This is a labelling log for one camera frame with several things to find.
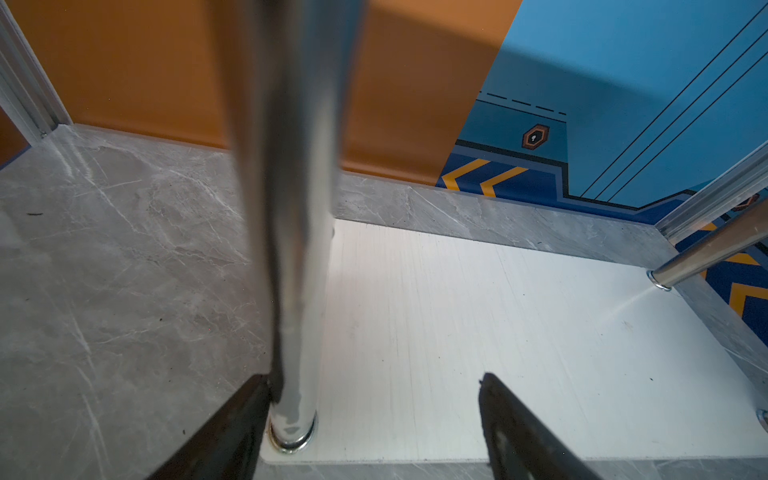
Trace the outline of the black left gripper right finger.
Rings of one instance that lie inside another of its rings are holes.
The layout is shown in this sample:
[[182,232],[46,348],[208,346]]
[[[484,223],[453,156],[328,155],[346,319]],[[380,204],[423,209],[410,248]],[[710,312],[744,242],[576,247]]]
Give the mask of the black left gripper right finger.
[[496,479],[596,479],[494,374],[480,381],[478,396],[489,465]]

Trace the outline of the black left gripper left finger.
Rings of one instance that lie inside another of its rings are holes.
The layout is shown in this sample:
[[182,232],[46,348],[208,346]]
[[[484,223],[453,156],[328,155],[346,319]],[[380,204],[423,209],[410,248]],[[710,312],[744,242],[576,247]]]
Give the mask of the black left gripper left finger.
[[253,479],[270,400],[268,377],[251,376],[150,477]]

